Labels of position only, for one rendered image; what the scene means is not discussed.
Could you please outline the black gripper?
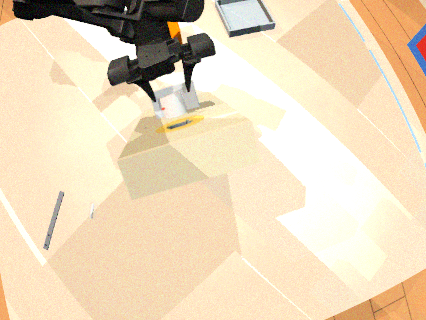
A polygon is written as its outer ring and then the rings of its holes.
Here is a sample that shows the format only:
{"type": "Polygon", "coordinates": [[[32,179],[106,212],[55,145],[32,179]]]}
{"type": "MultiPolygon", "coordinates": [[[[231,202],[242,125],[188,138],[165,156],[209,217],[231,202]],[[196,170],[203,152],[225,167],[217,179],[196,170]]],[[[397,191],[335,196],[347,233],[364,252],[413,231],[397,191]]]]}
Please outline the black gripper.
{"type": "MultiPolygon", "coordinates": [[[[162,30],[163,34],[172,39],[168,22],[155,22],[149,25],[133,27],[136,39],[148,41],[154,38],[154,32],[162,30]]],[[[197,63],[202,62],[202,58],[212,57],[216,54],[213,40],[205,32],[186,37],[187,43],[181,45],[184,58],[182,60],[183,76],[187,91],[190,92],[192,72],[197,63]]],[[[117,86],[126,81],[129,84],[138,85],[151,99],[156,102],[151,84],[146,80],[139,67],[138,59],[130,60],[128,55],[111,60],[108,64],[107,78],[111,86],[117,86]]]]}

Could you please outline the cream service panel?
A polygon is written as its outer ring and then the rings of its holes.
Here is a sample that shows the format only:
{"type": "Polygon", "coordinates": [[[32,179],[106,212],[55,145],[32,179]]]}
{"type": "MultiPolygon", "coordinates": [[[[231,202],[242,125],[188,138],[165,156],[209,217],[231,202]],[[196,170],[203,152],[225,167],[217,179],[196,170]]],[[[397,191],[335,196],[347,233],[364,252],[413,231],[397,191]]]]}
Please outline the cream service panel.
{"type": "Polygon", "coordinates": [[[209,92],[181,116],[145,110],[117,159],[132,200],[260,163],[251,121],[209,92]]]}

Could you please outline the grey flat bar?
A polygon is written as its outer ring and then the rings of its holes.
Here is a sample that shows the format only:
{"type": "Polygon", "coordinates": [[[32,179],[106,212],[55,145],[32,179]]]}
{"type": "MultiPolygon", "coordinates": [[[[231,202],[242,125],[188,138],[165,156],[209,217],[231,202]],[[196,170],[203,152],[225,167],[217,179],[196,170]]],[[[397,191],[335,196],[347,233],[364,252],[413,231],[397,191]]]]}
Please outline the grey flat bar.
{"type": "Polygon", "coordinates": [[[48,249],[49,249],[49,245],[50,245],[50,241],[51,241],[51,238],[52,238],[53,230],[54,230],[54,227],[55,227],[57,216],[59,214],[58,212],[60,210],[60,206],[61,206],[61,203],[62,203],[64,195],[65,195],[64,192],[59,191],[59,195],[58,195],[58,198],[56,200],[55,208],[54,208],[54,211],[52,213],[52,217],[51,217],[51,220],[50,220],[49,228],[48,228],[47,235],[46,235],[46,238],[45,238],[45,242],[44,242],[44,245],[43,245],[44,246],[43,247],[44,250],[48,251],[48,249]]]}

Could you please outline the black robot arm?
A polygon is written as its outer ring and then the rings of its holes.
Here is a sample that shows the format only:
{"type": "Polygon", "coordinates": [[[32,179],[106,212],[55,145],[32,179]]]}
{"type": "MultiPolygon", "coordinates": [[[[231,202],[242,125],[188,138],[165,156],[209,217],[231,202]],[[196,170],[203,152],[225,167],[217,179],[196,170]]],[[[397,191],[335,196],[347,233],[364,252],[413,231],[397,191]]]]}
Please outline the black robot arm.
{"type": "Polygon", "coordinates": [[[204,0],[12,0],[14,16],[23,20],[51,15],[87,23],[108,30],[121,42],[135,44],[139,67],[147,81],[175,71],[183,59],[177,37],[168,40],[162,30],[154,38],[136,39],[133,27],[159,22],[192,23],[201,17],[204,0]],[[125,6],[127,10],[125,10],[125,6]],[[159,33],[161,32],[161,33],[159,33]]]}

